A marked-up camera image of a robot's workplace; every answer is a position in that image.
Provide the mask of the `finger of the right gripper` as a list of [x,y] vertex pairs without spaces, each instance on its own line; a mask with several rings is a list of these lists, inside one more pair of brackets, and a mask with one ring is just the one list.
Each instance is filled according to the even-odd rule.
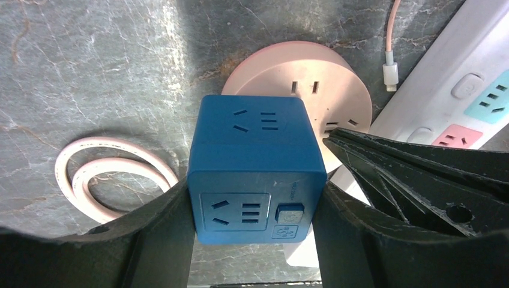
[[453,236],[508,229],[508,153],[398,142],[337,128],[325,146],[371,206]]

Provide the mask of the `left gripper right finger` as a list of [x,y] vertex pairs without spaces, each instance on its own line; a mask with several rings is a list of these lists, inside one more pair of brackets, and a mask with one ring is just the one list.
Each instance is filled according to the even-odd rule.
[[508,231],[446,235],[374,209],[328,182],[313,219],[324,287],[507,287]]

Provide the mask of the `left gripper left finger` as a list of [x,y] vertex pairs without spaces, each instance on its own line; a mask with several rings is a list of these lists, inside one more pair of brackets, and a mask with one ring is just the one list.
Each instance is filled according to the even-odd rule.
[[186,180],[82,235],[1,229],[2,287],[186,287],[195,228]]

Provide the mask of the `long white power strip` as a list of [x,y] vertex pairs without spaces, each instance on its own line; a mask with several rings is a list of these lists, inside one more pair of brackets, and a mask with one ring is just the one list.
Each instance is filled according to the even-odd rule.
[[480,149],[508,129],[508,2],[466,1],[370,132],[401,142]]

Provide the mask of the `dark blue cube socket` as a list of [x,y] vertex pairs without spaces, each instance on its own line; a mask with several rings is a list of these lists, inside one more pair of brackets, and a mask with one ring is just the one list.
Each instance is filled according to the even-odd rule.
[[201,243],[303,241],[326,180],[301,99],[203,97],[187,173]]

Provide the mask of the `pink round socket base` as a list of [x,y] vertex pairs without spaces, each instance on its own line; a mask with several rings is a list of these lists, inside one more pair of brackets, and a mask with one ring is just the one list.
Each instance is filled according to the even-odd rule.
[[336,128],[366,133],[372,123],[372,101],[362,80],[337,52],[309,41],[255,52],[234,69],[221,93],[302,99],[327,172],[341,163],[322,140]]

